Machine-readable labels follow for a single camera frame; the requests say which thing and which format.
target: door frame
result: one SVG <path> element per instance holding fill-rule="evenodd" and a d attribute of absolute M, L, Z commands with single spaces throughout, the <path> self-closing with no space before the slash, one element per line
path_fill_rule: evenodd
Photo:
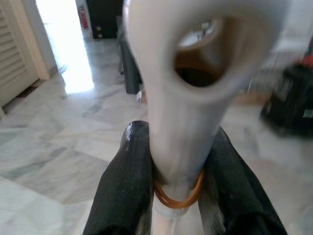
<path fill-rule="evenodd" d="M 14 18 L 13 20 L 15 20 L 19 27 L 18 30 L 22 34 L 37 76 L 39 79 L 48 80 L 50 78 L 49 69 L 46 67 L 34 29 L 27 16 L 23 0 L 9 0 L 8 3 L 13 12 L 13 16 L 11 17 Z"/>

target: marble floor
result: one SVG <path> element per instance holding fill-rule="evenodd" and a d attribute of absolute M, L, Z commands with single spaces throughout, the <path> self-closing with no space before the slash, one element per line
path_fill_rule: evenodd
<path fill-rule="evenodd" d="M 147 120 L 125 93 L 116 41 L 85 38 L 80 53 L 0 121 L 0 235 L 81 234 L 124 128 Z M 277 137 L 260 109 L 233 105 L 222 126 L 288 233 L 311 235 L 313 142 Z"/>

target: wooden louvered door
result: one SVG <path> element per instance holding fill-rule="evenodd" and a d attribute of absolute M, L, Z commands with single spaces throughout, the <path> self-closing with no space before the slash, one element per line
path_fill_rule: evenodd
<path fill-rule="evenodd" d="M 0 106 L 37 80 L 8 0 L 0 0 Z"/>

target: white pvc pipe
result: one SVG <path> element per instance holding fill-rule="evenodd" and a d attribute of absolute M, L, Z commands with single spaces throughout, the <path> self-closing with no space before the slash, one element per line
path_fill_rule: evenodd
<path fill-rule="evenodd" d="M 128 41 L 144 81 L 150 150 L 165 193 L 184 200 L 210 151 L 225 110 L 264 60 L 281 31 L 285 0 L 129 0 L 124 6 Z M 187 67 L 221 70 L 213 85 L 194 87 L 174 70 L 180 40 L 203 22 L 217 29 L 198 46 L 179 49 Z M 184 59 L 190 53 L 194 58 Z M 155 199 L 154 209 L 175 217 Z"/>

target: orange rubber band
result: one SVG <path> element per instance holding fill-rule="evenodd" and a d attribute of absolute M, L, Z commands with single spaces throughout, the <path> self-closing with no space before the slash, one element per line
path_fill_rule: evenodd
<path fill-rule="evenodd" d="M 191 191 L 191 194 L 189 195 L 189 197 L 185 201 L 182 201 L 182 202 L 179 202 L 179 201 L 176 201 L 176 200 L 169 198 L 165 194 L 165 192 L 162 190 L 162 185 L 157 180 L 155 180 L 155 193 L 156 193 L 156 196 L 159 199 L 159 201 L 163 205 L 165 205 L 169 208 L 172 208 L 172 209 L 187 208 L 187 207 L 191 206 L 192 204 L 194 204 L 199 199 L 200 194 L 201 194 L 201 188 L 202 188 L 203 180 L 204 180 L 204 170 L 202 170 L 200 175 L 198 176 L 196 186 Z"/>

